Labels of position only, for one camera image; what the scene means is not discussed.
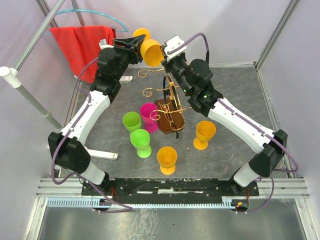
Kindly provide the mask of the yellow plastic wine glass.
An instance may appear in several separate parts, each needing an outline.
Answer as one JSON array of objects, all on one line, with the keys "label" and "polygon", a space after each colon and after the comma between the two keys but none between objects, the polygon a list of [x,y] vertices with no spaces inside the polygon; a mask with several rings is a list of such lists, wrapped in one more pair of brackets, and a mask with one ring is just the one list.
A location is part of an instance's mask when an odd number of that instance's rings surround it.
[{"label": "yellow plastic wine glass", "polygon": [[149,67],[158,67],[161,65],[161,61],[164,60],[161,45],[151,38],[150,32],[146,28],[138,28],[133,34],[133,37],[145,35],[145,38],[140,46],[140,53]]}]

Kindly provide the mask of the pink plastic wine glass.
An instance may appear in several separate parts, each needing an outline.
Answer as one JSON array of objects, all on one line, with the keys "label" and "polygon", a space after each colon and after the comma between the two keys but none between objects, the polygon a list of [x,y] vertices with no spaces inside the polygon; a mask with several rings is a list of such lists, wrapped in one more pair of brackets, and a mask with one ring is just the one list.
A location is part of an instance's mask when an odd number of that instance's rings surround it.
[{"label": "pink plastic wine glass", "polygon": [[140,115],[144,121],[144,129],[155,133],[159,127],[157,123],[158,107],[154,103],[145,103],[140,107]]}]

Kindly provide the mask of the green plastic wine glass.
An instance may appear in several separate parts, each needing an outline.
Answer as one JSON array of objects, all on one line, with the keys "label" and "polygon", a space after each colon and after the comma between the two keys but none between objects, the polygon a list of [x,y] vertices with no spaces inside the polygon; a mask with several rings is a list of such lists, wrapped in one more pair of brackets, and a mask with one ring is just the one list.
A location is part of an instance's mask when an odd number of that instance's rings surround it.
[{"label": "green plastic wine glass", "polygon": [[135,111],[127,112],[122,118],[122,123],[130,133],[140,129],[142,125],[141,117]]}]

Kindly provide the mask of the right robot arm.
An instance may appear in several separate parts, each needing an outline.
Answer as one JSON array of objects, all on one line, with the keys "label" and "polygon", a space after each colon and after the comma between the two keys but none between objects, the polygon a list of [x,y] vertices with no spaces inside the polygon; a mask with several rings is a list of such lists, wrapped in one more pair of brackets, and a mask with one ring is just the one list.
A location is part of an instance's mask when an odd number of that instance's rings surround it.
[{"label": "right robot arm", "polygon": [[266,128],[234,107],[211,81],[213,73],[203,59],[187,63],[185,54],[161,61],[166,73],[172,74],[191,108],[214,120],[240,137],[255,156],[240,167],[229,182],[229,191],[236,196],[247,190],[247,186],[259,177],[269,177],[286,154],[288,135],[283,130]]}]

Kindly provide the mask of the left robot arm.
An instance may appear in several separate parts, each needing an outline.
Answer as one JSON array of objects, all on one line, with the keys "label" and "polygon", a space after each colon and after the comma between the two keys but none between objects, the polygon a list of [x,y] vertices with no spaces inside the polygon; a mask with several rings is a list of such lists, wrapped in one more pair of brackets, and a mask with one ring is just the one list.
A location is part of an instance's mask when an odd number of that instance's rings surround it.
[{"label": "left robot arm", "polygon": [[97,64],[91,88],[82,89],[87,94],[86,101],[59,133],[51,132],[48,136],[52,176],[55,166],[59,166],[93,184],[93,190],[99,195],[110,191],[109,174],[92,162],[85,142],[100,115],[116,98],[121,88],[120,79],[128,66],[142,62],[140,50],[146,39],[145,33],[130,38],[115,38],[112,45],[104,45],[98,56],[81,71],[84,74],[92,64]]}]

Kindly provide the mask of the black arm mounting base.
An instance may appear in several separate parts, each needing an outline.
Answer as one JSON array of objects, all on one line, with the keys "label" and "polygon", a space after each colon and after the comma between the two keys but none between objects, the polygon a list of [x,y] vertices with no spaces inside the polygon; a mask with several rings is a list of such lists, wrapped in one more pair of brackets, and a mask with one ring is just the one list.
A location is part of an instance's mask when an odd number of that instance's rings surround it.
[{"label": "black arm mounting base", "polygon": [[218,178],[111,178],[101,191],[122,204],[220,204],[222,197],[257,197],[257,183],[238,186]]}]

